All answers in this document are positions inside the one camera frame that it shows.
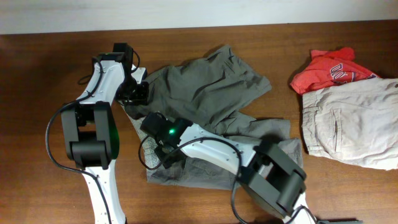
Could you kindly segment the grey-green shorts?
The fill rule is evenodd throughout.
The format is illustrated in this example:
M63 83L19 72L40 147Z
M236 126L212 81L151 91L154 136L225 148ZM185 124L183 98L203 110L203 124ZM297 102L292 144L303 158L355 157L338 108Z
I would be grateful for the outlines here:
M255 72L225 45L206 58L185 65L164 67L147 77L149 97L146 105L126 105L124 110L137 130L151 112L174 120L185 118L203 129L230 140L259 144L277 143L300 167L302 144L290 137L290 121L256 119L240 109L271 90L270 81Z

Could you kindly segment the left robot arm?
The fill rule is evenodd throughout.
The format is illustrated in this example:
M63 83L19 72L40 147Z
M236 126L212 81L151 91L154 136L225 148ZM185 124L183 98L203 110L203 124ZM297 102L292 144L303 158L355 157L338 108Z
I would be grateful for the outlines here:
M133 63L137 57L127 43L116 43L112 52L94 57L84 92L60 112L67 157L85 179L95 223L127 222L116 185L119 134L111 105L147 104L147 71Z

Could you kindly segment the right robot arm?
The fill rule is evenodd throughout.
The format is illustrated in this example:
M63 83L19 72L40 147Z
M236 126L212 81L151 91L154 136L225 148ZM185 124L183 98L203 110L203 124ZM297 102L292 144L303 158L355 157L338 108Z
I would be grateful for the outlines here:
M161 166L183 157L207 161L232 173L232 191L241 186L268 214L285 223L317 223L305 203L306 173L277 144L232 141L159 112L146 116L140 129L157 143Z

